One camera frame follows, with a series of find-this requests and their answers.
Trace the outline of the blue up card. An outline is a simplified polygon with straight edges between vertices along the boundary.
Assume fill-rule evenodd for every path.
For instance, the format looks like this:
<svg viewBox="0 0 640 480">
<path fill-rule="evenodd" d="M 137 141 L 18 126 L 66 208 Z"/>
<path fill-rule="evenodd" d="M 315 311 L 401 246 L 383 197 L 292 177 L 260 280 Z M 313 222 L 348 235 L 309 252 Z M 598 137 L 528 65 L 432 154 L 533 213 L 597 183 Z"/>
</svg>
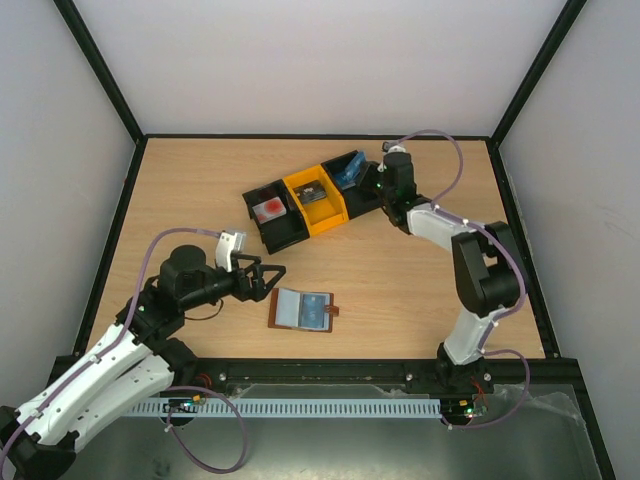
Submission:
<svg viewBox="0 0 640 480">
<path fill-rule="evenodd" d="M 360 174 L 361 167 L 366 163 L 366 154 L 364 151 L 358 151 L 349 161 L 344 170 L 355 171 Z"/>
</svg>

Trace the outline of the brown leather card holder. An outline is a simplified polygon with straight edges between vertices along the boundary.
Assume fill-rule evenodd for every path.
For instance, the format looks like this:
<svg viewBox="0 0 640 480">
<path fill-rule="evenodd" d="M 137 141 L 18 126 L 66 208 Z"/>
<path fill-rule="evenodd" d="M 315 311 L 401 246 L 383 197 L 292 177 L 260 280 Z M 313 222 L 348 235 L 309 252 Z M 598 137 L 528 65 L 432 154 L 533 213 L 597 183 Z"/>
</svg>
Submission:
<svg viewBox="0 0 640 480">
<path fill-rule="evenodd" d="M 333 293 L 276 288 L 271 294 L 267 326 L 272 329 L 331 333 L 334 318 L 339 314 Z"/>
</svg>

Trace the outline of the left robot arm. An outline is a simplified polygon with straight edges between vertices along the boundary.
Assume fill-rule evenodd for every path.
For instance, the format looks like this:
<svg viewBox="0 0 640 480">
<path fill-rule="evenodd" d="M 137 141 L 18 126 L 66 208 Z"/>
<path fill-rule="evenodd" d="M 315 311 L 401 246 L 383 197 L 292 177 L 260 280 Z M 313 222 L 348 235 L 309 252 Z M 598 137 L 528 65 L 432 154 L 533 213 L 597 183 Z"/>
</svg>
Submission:
<svg viewBox="0 0 640 480">
<path fill-rule="evenodd" d="M 198 358 L 175 336 L 187 311 L 227 296 L 259 302 L 285 273 L 237 251 L 226 265 L 210 266 L 201 248 L 175 248 L 91 350 L 41 394 L 2 407 L 1 460 L 25 479 L 60 478 L 97 433 L 137 403 L 189 386 Z"/>
</svg>

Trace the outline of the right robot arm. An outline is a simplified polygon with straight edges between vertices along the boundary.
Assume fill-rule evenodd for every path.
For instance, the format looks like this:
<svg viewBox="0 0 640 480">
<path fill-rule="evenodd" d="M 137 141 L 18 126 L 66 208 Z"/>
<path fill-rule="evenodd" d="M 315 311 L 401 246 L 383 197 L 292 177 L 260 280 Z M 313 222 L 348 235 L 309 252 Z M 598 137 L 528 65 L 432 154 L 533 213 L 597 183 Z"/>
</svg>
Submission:
<svg viewBox="0 0 640 480">
<path fill-rule="evenodd" d="M 508 224 L 480 224 L 455 215 L 417 192 L 411 155 L 392 147 L 380 163 L 360 167 L 356 185 L 375 194 L 390 223 L 452 255 L 455 288 L 462 305 L 455 326 L 437 351 L 436 379 L 455 392 L 471 376 L 501 319 L 522 308 L 527 280 Z"/>
</svg>

